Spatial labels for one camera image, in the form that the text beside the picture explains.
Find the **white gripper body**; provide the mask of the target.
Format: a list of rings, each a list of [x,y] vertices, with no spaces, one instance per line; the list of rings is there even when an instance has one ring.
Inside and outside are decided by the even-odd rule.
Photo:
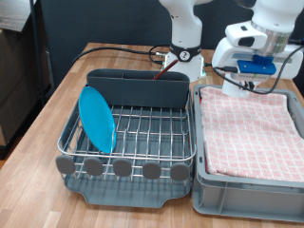
[[[269,80],[277,78],[287,57],[297,49],[287,45],[275,55],[262,56],[251,47],[236,47],[227,38],[218,43],[212,66],[233,80]]]

